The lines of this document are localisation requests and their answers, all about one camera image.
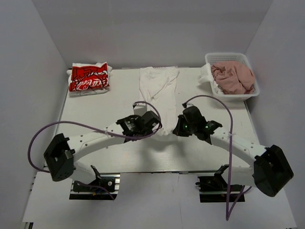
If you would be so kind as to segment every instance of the pink towel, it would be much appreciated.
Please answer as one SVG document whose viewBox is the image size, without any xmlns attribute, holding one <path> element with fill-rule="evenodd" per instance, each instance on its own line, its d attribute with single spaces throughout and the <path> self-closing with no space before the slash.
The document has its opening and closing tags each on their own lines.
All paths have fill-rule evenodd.
<svg viewBox="0 0 305 229">
<path fill-rule="evenodd" d="M 217 62 L 211 67 L 216 83 L 225 94 L 252 94 L 254 73 L 237 61 Z"/>
</svg>

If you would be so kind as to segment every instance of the wall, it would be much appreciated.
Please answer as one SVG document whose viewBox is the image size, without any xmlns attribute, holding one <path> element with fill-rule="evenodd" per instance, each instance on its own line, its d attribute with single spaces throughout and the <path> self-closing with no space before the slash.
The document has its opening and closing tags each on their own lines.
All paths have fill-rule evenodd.
<svg viewBox="0 0 305 229">
<path fill-rule="evenodd" d="M 40 127 L 59 117 L 67 67 L 30 0 L 1 1 L 0 30 L 0 227 L 16 229 L 35 173 L 27 148 Z M 52 133 L 35 143 L 39 166 Z"/>
<path fill-rule="evenodd" d="M 246 51 L 261 94 L 248 102 L 262 144 L 279 145 L 295 177 L 285 188 L 298 228 L 305 228 L 305 1 L 274 0 Z"/>
<path fill-rule="evenodd" d="M 244 53 L 272 0 L 33 0 L 68 66 L 202 66 Z"/>
</svg>

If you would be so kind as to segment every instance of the white laundry basket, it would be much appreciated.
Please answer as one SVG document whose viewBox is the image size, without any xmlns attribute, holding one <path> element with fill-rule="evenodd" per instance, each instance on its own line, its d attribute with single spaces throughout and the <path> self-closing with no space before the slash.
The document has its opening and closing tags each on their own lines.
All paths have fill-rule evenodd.
<svg viewBox="0 0 305 229">
<path fill-rule="evenodd" d="M 205 62 L 213 65 L 217 62 L 222 61 L 238 61 L 246 65 L 251 69 L 251 66 L 247 60 L 247 57 L 242 53 L 233 53 L 233 52 L 213 52 L 205 55 Z M 211 88 L 213 92 L 213 96 L 222 100 L 222 101 L 243 101 L 248 98 L 258 96 L 259 88 L 257 82 L 254 83 L 254 92 L 252 94 L 218 94 L 216 93 L 213 82 L 211 82 Z"/>
</svg>

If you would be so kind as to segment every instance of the red coca-cola fabric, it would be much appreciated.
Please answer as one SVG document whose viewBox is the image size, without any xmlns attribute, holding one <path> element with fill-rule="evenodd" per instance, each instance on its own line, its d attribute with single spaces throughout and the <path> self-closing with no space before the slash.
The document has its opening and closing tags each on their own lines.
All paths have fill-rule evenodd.
<svg viewBox="0 0 305 229">
<path fill-rule="evenodd" d="M 72 82 L 69 85 L 69 91 L 83 91 L 87 89 L 97 89 L 109 87 L 109 77 L 107 63 L 101 67 L 84 66 L 72 67 Z"/>
</svg>

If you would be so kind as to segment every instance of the white cloth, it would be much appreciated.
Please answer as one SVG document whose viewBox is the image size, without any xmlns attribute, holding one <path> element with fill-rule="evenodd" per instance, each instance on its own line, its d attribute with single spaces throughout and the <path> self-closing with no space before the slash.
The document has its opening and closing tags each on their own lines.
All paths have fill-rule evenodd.
<svg viewBox="0 0 305 229">
<path fill-rule="evenodd" d="M 175 96 L 178 74 L 177 67 L 140 69 L 140 100 L 155 106 L 161 116 L 163 127 L 152 136 L 158 141 L 178 139 L 172 134 L 178 122 Z"/>
<path fill-rule="evenodd" d="M 211 65 L 209 63 L 205 64 L 200 69 L 200 79 L 198 80 L 198 83 L 205 83 L 210 82 L 211 86 L 214 88 L 217 94 L 224 94 L 224 92 L 220 89 L 216 81 L 214 80 L 214 77 L 212 75 L 211 71 Z"/>
<path fill-rule="evenodd" d="M 97 67 L 102 67 L 105 63 L 96 63 L 96 64 L 85 64 L 85 63 L 73 63 L 72 66 L 76 66 L 76 67 L 84 67 L 84 66 L 97 66 Z M 112 67 L 110 67 L 109 65 L 107 65 L 107 73 L 108 73 L 108 77 L 110 77 L 110 72 L 112 70 Z M 72 77 L 72 69 L 67 70 L 67 74 L 69 76 L 68 78 L 68 85 L 70 85 L 70 83 L 72 83 L 71 77 Z M 91 95 L 91 94 L 103 94 L 108 92 L 107 89 L 105 88 L 99 88 L 99 89 L 88 89 L 88 90 L 84 90 L 84 91 L 74 91 L 74 92 L 70 92 L 68 91 L 68 95 L 69 97 L 72 96 L 80 96 L 80 95 Z"/>
</svg>

